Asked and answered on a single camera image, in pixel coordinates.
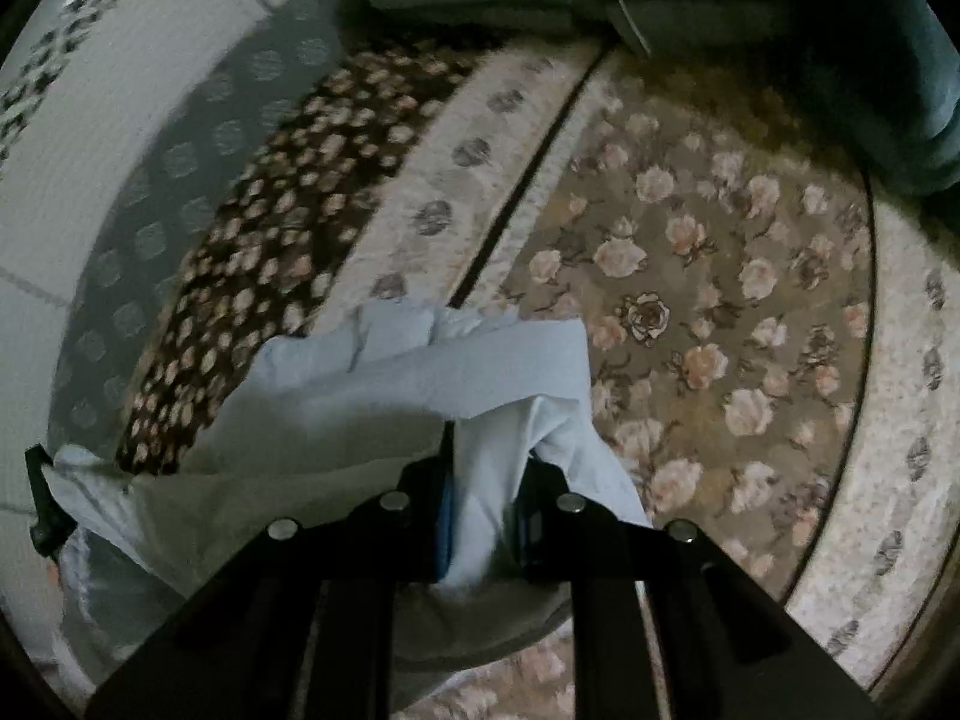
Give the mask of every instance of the garment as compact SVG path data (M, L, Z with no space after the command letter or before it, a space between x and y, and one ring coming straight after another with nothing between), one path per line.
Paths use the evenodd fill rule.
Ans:
M266 343L179 474L133 477L69 446L46 478L80 527L186 597L272 519L310 527L390 490L406 464L435 453L448 419L458 420L452 564L435 586L403 589L395 611L397 689L409 696L404 674L435 685L569 616L563 587L504 581L517 577L510 512L531 450L563 469L572 490L649 523L590 424L581 322L374 302L325 336ZM74 594L89 590L88 578ZM142 632L137 614L133 622ZM101 651L103 637L133 643L115 626L91 635Z
M960 179L960 55L925 0L370 1L544 31L609 20L656 55L785 39L796 91L892 190L920 196Z

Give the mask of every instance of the silver rivet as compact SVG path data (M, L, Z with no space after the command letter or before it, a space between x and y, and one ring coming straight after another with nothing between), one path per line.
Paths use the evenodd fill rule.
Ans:
M287 541L289 538L294 538L297 531L299 531L299 523L288 517L275 519L267 526L267 536L274 541Z
M400 490L390 490L380 498L380 507L386 512L398 514L410 506L410 496Z
M587 499L577 493L564 493L557 498L557 508L567 514L579 514L587 507Z
M675 519L666 526L666 532L674 541L681 541L689 544L694 538L697 538L697 526L688 519Z

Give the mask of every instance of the metal screw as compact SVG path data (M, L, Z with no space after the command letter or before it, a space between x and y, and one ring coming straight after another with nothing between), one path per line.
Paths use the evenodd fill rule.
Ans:
M275 519L267 526L267 536L274 541L288 541L296 536L297 531L299 531L299 522L289 517Z
M666 532L674 541L689 544L697 538L697 526L688 519L675 519L666 526Z
M587 499L577 493L564 493L557 498L557 508L567 514L579 514L587 507Z
M390 490L390 493L383 493L380 498L380 507L385 512L399 514L408 506L410 506L410 496L400 490Z

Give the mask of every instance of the white cloth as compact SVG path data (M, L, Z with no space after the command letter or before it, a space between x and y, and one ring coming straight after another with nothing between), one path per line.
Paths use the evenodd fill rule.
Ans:
M649 524L592 427L581 322L368 303L325 336L274 338L181 471L131 476L80 447L45 474L80 526L188 596L276 517L344 517L392 488L457 420L453 559L397 596L398 672L449 672L538 640L568 618L564 587L517 581L512 501L528 453L620 519Z

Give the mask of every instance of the white tile floor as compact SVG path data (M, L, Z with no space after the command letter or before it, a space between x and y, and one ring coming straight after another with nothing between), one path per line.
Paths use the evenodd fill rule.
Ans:
M63 0L46 0L0 68ZM0 604L28 652L50 656L59 592L30 546L23 450L46 437L69 305L122 182L208 69L283 0L123 0L71 55L0 178Z

